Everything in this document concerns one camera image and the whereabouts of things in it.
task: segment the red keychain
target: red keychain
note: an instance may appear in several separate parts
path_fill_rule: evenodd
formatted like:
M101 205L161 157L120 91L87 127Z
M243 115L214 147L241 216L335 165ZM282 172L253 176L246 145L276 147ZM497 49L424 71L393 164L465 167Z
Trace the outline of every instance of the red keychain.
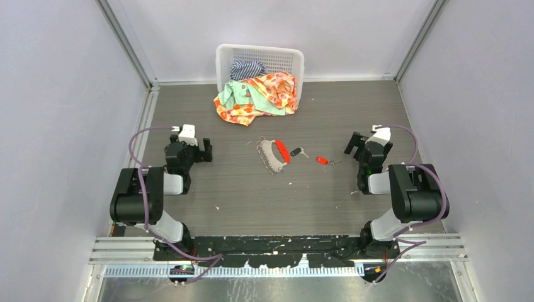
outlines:
M327 159L324 159L320 156L317 156L317 158L315 159L318 163L320 164L323 164L323 165L327 165L328 164L328 160Z

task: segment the wall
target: wall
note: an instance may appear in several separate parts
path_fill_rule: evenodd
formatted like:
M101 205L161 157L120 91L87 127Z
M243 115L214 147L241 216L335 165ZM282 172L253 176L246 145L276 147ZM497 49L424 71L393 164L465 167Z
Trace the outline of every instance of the wall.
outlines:
M393 77L433 0L110 1L160 81L212 81L223 43L296 48L305 77Z
M0 3L0 301L75 301L144 85L94 1Z
M534 3L450 1L400 86L484 301L532 301Z

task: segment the clothing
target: clothing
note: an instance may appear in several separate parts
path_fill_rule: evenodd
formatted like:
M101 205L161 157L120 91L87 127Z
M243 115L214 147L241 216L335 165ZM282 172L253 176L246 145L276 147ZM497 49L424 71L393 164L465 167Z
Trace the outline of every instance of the clothing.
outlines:
M240 81L251 77L265 75L265 66L258 61L235 61L230 70L230 79Z
M249 126L256 116L294 114L297 82L287 72L229 81L213 101L223 120Z

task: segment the white laundry basket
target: white laundry basket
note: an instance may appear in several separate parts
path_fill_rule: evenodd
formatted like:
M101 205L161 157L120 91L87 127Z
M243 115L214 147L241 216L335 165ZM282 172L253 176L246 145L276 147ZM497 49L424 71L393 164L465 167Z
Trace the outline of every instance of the white laundry basket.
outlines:
M217 47L215 65L217 69L217 89L230 80L230 70L235 61L261 62L268 74L287 71L297 80L297 101L302 93L304 78L304 55L300 50L289 48L221 44Z

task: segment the striped cloth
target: striped cloth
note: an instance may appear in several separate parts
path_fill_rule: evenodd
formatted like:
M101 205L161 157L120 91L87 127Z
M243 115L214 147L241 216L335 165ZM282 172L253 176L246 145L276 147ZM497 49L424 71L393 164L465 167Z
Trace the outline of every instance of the striped cloth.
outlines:
M230 79L234 81L241 81L243 79L250 79L252 77L264 76L265 66L261 62L252 61L236 61L232 64L230 70Z

